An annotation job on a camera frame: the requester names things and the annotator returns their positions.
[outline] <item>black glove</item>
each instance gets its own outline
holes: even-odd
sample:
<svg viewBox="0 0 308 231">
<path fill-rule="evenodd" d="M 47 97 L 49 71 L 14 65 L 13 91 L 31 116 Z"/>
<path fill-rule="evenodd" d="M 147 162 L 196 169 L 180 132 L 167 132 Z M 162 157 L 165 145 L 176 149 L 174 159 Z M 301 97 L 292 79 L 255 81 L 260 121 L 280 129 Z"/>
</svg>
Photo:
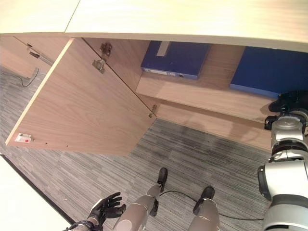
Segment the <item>black glove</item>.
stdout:
<svg viewBox="0 0 308 231">
<path fill-rule="evenodd" d="M 107 218 L 120 217 L 126 209 L 126 205 L 115 207 L 120 205 L 120 201 L 122 200 L 122 197 L 119 196 L 120 194 L 120 192 L 117 192 L 106 197 L 105 199 L 100 200 L 97 205 L 93 207 L 88 218 L 96 219 L 98 221 L 98 225 L 102 226 Z"/>
</svg>

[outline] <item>cabinet door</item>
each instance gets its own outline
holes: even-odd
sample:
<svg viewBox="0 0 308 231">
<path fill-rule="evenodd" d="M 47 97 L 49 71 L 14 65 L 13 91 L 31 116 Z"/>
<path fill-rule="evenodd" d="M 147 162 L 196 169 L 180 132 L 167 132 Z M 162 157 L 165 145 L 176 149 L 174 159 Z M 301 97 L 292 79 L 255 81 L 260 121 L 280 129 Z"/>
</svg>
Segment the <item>cabinet door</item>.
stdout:
<svg viewBox="0 0 308 231">
<path fill-rule="evenodd" d="M 126 155 L 155 120 L 111 68 L 81 39 L 68 41 L 11 131 L 6 144 Z M 16 142 L 19 133 L 30 143 Z"/>
</svg>

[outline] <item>wooden shelf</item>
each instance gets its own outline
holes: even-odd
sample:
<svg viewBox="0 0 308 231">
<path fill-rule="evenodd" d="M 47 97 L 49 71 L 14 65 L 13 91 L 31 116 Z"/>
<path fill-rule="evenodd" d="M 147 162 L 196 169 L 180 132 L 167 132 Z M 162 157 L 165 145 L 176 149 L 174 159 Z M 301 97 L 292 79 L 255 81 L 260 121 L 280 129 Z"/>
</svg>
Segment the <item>wooden shelf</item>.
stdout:
<svg viewBox="0 0 308 231">
<path fill-rule="evenodd" d="M 182 104 L 161 102 L 158 118 L 270 151 L 270 131 L 257 122 Z"/>
<path fill-rule="evenodd" d="M 212 45 L 198 80 L 144 72 L 136 92 L 260 123 L 273 99 L 229 89 L 243 46 Z"/>
</svg>

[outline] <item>cabinet hinge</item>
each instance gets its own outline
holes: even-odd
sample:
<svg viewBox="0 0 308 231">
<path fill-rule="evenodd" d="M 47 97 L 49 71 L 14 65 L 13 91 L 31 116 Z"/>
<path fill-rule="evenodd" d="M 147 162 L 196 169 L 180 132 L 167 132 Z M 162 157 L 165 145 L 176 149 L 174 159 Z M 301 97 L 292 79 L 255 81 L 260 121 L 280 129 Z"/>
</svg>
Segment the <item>cabinet hinge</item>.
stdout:
<svg viewBox="0 0 308 231">
<path fill-rule="evenodd" d="M 104 64 L 107 62 L 111 54 L 112 45 L 109 42 L 102 43 L 100 50 L 102 52 L 100 60 L 93 60 L 92 65 L 98 69 L 101 73 L 104 73 Z"/>
<path fill-rule="evenodd" d="M 152 118 L 152 116 L 154 115 L 154 113 L 156 112 L 156 110 L 157 110 L 157 105 L 154 104 L 153 107 L 152 107 L 151 113 L 148 114 L 149 118 Z"/>
</svg>

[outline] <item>gray carpet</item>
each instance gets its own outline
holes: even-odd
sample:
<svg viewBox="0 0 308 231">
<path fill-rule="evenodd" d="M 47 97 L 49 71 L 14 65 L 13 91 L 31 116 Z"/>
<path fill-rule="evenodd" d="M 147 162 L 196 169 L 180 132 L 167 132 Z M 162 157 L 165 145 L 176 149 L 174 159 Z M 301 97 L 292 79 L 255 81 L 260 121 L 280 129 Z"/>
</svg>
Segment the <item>gray carpet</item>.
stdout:
<svg viewBox="0 0 308 231">
<path fill-rule="evenodd" d="M 0 152 L 74 220 L 85 219 L 99 198 L 117 191 L 126 204 L 132 203 L 155 183 L 161 167 L 169 170 L 166 190 L 197 199 L 205 186 L 212 185 L 220 213 L 264 216 L 268 203 L 258 191 L 257 168 L 269 153 L 164 120 L 156 120 L 127 157 L 6 147 L 5 139 L 43 77 L 38 75 L 23 88 L 18 78 L 1 75 Z M 163 195 L 158 215 L 148 219 L 146 230 L 187 230 L 193 206 L 180 194 Z M 107 220 L 104 230 L 111 230 L 115 222 Z M 220 224 L 223 231 L 259 231 L 262 226 L 261 221 L 222 216 Z"/>
</svg>

